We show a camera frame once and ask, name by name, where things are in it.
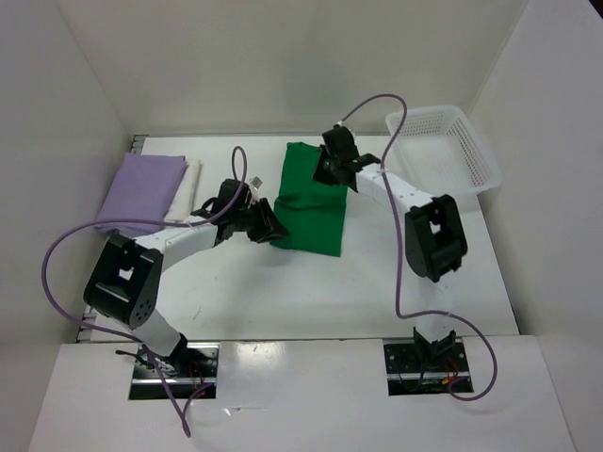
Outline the white t shirt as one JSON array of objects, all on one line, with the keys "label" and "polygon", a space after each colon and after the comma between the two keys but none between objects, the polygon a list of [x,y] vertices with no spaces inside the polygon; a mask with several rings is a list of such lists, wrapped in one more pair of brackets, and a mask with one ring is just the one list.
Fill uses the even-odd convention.
[{"label": "white t shirt", "polygon": [[203,164],[199,159],[195,158],[187,159],[186,162],[186,170],[164,217],[164,220],[167,222],[183,221],[193,210]]}]

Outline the green shirt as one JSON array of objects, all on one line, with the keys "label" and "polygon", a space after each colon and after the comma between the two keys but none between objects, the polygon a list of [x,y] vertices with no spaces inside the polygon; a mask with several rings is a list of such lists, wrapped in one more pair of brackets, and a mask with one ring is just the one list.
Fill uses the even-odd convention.
[{"label": "green shirt", "polygon": [[278,197],[273,211],[289,236],[272,240],[281,250],[341,255],[348,189],[312,179],[320,149],[304,142],[286,144]]}]

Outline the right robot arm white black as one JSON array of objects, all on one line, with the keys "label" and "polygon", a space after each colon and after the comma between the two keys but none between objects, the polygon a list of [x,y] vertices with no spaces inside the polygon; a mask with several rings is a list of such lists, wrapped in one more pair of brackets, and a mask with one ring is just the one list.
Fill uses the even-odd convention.
[{"label": "right robot arm white black", "polygon": [[[400,319],[415,319],[413,355],[424,370],[433,370],[447,357],[456,332],[444,310],[447,296],[444,276],[456,271],[467,254],[456,201],[450,195],[435,197],[412,186],[383,167],[374,155],[340,156],[324,146],[313,180],[327,186],[346,186],[391,210],[397,238],[395,312]],[[418,277],[417,310],[404,313],[401,305],[402,271]]]}]

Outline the purple shirt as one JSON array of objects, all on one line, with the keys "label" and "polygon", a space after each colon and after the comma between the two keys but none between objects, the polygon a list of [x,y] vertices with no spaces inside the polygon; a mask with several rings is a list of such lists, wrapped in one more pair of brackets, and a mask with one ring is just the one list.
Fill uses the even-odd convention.
[{"label": "purple shirt", "polygon": [[128,153],[97,215],[95,229],[102,234],[118,230],[129,237],[158,232],[186,168],[182,155]]}]

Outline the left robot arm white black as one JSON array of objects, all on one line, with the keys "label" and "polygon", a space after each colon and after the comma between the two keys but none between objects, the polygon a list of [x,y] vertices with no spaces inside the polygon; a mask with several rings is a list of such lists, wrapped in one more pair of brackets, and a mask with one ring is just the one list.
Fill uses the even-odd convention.
[{"label": "left robot arm white black", "polygon": [[[211,250],[235,233],[266,243],[289,236],[267,199],[236,202],[222,216],[216,198],[194,211],[185,228],[169,228],[136,239],[113,234],[107,240],[84,291],[93,309],[131,331],[155,355],[155,366],[174,377],[203,359],[186,336],[157,310],[162,273],[188,257]],[[205,223],[193,223],[204,219]]]}]

